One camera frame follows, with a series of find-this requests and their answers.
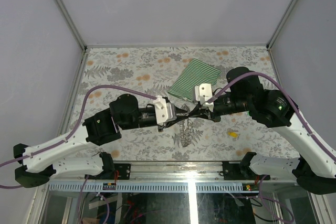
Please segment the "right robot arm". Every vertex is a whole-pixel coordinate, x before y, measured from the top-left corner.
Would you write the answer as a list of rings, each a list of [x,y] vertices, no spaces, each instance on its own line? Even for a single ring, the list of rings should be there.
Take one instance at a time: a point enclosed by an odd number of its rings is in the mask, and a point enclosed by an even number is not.
[[[295,158],[276,158],[247,152],[238,164],[223,162],[224,178],[256,179],[265,176],[297,183],[316,195],[335,192],[335,150],[308,124],[298,106],[278,83],[264,89],[259,78],[267,75],[237,67],[227,75],[227,86],[217,93],[209,83],[193,88],[197,106],[190,117],[219,122],[229,114],[248,112],[256,122],[277,132],[299,153]]]

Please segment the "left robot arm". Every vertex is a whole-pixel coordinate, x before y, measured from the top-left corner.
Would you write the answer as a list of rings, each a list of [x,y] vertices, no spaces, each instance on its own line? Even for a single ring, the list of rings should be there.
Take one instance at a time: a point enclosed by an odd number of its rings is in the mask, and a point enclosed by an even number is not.
[[[25,188],[33,188],[57,177],[88,177],[114,179],[116,169],[111,154],[71,158],[79,151],[119,140],[121,130],[156,126],[159,131],[185,119],[188,112],[177,108],[168,98],[157,97],[144,108],[130,94],[123,94],[109,108],[84,120],[72,133],[67,133],[36,146],[17,144],[14,157],[21,158],[15,169],[15,180]]]

